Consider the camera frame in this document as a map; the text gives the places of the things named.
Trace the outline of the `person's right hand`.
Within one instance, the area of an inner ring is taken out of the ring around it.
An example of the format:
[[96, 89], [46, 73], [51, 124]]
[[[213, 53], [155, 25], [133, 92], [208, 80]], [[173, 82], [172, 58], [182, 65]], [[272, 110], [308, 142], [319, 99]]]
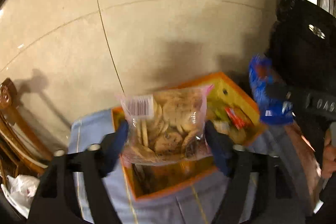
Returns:
[[331, 144], [331, 133], [326, 132], [324, 149], [323, 149], [323, 160], [321, 168], [321, 176], [324, 179], [331, 178], [332, 174], [336, 170], [335, 162], [335, 147]]

